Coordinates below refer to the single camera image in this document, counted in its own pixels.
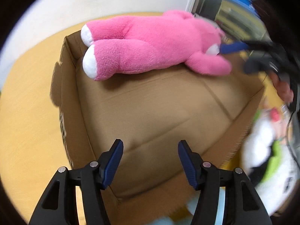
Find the cardboard box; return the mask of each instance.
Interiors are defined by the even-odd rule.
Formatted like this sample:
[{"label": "cardboard box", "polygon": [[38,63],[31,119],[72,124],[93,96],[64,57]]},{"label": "cardboard box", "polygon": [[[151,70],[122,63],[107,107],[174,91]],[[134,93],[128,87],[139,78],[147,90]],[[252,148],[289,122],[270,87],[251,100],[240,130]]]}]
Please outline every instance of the cardboard box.
[{"label": "cardboard box", "polygon": [[124,154],[112,185],[102,192],[111,224],[142,225],[168,215],[195,194],[177,154],[187,140],[205,161],[220,167],[240,147],[263,95],[257,76],[240,72],[239,54],[227,55],[233,72],[207,77],[184,64],[104,82],[82,69],[87,47],[80,31],[64,40],[51,99],[72,168],[107,151],[116,138]]}]

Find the screw head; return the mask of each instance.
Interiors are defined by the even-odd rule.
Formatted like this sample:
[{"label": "screw head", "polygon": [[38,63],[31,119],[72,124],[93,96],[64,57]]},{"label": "screw head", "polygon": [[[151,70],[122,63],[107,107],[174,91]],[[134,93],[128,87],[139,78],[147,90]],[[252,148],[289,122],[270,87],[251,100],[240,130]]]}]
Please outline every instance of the screw head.
[{"label": "screw head", "polygon": [[91,167],[97,167],[97,166],[98,166],[98,162],[92,161],[92,162],[90,163],[90,166],[91,166]]},{"label": "screw head", "polygon": [[58,172],[59,173],[63,173],[66,170],[66,167],[61,166],[60,168],[58,168]]},{"label": "screw head", "polygon": [[203,162],[203,167],[211,167],[211,163],[210,162]]},{"label": "screw head", "polygon": [[243,173],[242,168],[239,168],[239,167],[237,167],[234,171],[235,171],[237,174]]}]

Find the green object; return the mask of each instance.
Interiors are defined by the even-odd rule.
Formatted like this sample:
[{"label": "green object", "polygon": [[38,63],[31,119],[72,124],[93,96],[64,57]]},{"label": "green object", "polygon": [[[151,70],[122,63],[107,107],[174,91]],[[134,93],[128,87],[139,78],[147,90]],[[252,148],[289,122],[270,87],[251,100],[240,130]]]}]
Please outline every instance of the green object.
[{"label": "green object", "polygon": [[254,114],[253,122],[256,122],[259,117],[260,117],[260,110],[257,110],[257,112]]},{"label": "green object", "polygon": [[280,148],[280,141],[278,141],[278,140],[274,141],[274,143],[272,145],[272,150],[273,150],[274,156],[270,157],[267,169],[265,171],[264,176],[262,177],[261,182],[265,182],[265,181],[269,180],[272,177],[272,175],[276,172],[276,170],[279,168],[279,165],[281,163],[282,152],[281,152],[281,148]]}]

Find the blue gripper pad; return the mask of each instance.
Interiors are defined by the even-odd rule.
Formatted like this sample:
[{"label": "blue gripper pad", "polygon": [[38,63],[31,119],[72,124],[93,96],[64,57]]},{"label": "blue gripper pad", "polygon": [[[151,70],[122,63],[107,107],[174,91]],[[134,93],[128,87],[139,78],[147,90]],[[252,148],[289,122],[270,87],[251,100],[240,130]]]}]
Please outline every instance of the blue gripper pad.
[{"label": "blue gripper pad", "polygon": [[196,190],[199,185],[202,158],[198,153],[192,152],[185,140],[178,143],[178,155],[189,184]]},{"label": "blue gripper pad", "polygon": [[246,43],[237,41],[232,44],[221,44],[220,53],[221,54],[230,54],[233,52],[247,50],[248,48],[249,48],[249,46]]},{"label": "blue gripper pad", "polygon": [[99,158],[99,174],[104,189],[111,185],[123,155],[124,145],[116,139],[109,151],[103,152]]}]

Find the person's hand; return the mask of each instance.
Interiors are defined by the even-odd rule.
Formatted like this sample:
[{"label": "person's hand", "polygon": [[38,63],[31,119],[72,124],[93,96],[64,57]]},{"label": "person's hand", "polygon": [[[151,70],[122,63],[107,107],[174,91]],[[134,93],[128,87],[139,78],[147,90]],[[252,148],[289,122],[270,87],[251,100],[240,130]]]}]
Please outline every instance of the person's hand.
[{"label": "person's hand", "polygon": [[273,82],[273,86],[277,91],[278,96],[286,103],[291,103],[294,98],[294,93],[290,89],[290,86],[285,81],[280,81],[277,74],[274,72],[268,73],[270,79]]}]

